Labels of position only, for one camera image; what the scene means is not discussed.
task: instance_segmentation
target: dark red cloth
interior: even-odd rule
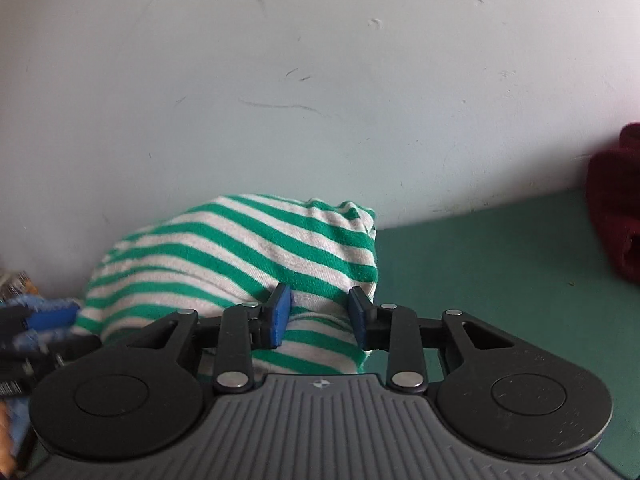
[[[586,196],[611,263],[624,278],[640,282],[640,123],[622,129],[617,148],[591,157]]]

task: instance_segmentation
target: green striped cloth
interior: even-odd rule
[[[359,285],[378,280],[374,213],[353,202],[332,207],[268,195],[223,196],[134,232],[103,258],[74,331],[110,341],[179,308],[220,316],[265,301],[278,282],[293,290],[282,346],[253,352],[261,373],[356,373],[365,354],[346,312]],[[213,357],[200,372],[210,372]]]

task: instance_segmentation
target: green floor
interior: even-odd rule
[[[376,246],[377,303],[421,317],[460,308],[601,377],[614,415],[598,452],[640,474],[640,286],[610,270],[582,192],[380,231]],[[381,371],[384,355],[367,369]]]

